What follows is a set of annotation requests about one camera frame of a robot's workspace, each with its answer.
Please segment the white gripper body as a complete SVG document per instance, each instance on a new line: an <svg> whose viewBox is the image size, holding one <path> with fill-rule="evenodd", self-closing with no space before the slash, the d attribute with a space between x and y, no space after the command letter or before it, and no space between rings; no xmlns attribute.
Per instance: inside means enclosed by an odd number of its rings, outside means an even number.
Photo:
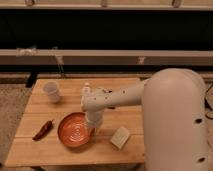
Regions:
<svg viewBox="0 0 213 171"><path fill-rule="evenodd" d="M103 111L87 111L85 123L89 134L95 134L103 123Z"/></svg>

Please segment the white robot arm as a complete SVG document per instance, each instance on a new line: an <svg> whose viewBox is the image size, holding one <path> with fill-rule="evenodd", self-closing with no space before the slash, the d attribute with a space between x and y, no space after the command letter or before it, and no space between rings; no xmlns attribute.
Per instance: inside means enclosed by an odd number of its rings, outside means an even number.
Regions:
<svg viewBox="0 0 213 171"><path fill-rule="evenodd" d="M108 107L142 107L146 171L208 171L205 82L190 69L169 68L111 93L82 95L86 124L97 128Z"/></svg>

